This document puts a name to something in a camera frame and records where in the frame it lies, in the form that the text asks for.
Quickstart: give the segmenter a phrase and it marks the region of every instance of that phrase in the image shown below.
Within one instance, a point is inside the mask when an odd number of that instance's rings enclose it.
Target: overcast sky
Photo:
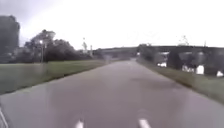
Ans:
[[[81,48],[140,43],[224,46],[222,0],[0,0],[0,13],[21,23],[21,42],[42,29]]]

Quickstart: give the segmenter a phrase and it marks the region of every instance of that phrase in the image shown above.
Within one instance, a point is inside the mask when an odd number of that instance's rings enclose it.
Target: road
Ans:
[[[223,105],[134,61],[116,62],[0,97],[10,128],[223,128]]]

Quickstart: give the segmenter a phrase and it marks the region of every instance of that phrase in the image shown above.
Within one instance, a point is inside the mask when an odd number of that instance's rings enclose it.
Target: grassy median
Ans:
[[[0,94],[105,65],[103,60],[0,64]]]
[[[170,68],[158,67],[143,59],[138,59],[137,61],[155,72],[224,104],[224,78],[207,77]]]

